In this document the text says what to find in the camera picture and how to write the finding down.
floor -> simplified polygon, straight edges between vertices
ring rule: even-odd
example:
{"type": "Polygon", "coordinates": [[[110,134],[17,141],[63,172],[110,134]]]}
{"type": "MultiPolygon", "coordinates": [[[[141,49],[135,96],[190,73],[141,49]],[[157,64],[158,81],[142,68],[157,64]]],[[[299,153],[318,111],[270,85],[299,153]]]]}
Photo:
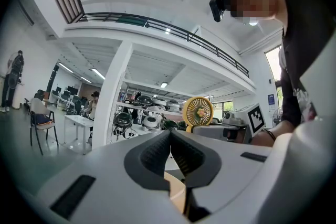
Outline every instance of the floor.
{"type": "MultiPolygon", "coordinates": [[[[7,168],[17,187],[36,195],[40,187],[51,177],[72,162],[81,158],[82,135],[79,128],[78,140],[76,140],[76,127],[67,121],[66,138],[63,144],[64,114],[54,106],[48,107],[55,112],[55,123],[59,146],[55,140],[54,129],[48,132],[38,131],[43,156],[40,153],[36,134],[33,130],[33,146],[30,146],[29,115],[24,107],[19,110],[11,109],[10,112],[0,112],[0,151],[7,168]]],[[[86,144],[87,154],[91,146],[86,144]]],[[[168,173],[179,180],[183,177],[173,159],[168,159],[166,164],[168,173]]]]}

black shirt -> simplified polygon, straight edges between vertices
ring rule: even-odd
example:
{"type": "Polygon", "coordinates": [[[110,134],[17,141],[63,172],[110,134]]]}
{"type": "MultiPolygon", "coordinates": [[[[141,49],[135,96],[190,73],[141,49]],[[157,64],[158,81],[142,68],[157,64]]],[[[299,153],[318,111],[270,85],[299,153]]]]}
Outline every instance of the black shirt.
{"type": "Polygon", "coordinates": [[[322,0],[285,1],[288,25],[279,53],[283,94],[282,120],[287,120],[296,127],[302,121],[312,120],[316,116],[300,77],[327,44],[335,23],[322,0]]]}

shelf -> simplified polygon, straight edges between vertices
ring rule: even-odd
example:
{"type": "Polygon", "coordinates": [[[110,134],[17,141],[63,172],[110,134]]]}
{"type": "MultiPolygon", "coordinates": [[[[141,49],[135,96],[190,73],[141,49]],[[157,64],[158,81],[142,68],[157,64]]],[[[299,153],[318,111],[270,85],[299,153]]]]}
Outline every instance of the shelf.
{"type": "Polygon", "coordinates": [[[149,110],[149,109],[143,109],[141,106],[134,106],[134,105],[131,105],[131,104],[125,104],[125,103],[121,103],[121,102],[117,102],[116,105],[126,106],[127,108],[131,108],[131,109],[141,109],[141,110],[154,112],[154,113],[161,113],[161,114],[166,114],[166,115],[174,115],[174,116],[181,116],[182,117],[182,113],[178,113],[178,112],[170,112],[170,111],[164,111],[164,110],[153,111],[153,110],[149,110]]]}

white column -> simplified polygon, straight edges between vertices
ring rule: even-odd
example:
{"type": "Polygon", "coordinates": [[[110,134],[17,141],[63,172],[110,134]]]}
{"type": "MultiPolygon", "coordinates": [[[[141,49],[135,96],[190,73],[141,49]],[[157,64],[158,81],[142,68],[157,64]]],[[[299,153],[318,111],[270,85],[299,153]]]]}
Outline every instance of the white column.
{"type": "Polygon", "coordinates": [[[106,145],[113,100],[116,94],[119,94],[116,92],[118,83],[122,73],[126,70],[132,53],[133,44],[129,41],[123,41],[107,71],[94,117],[92,149],[106,145]]]}

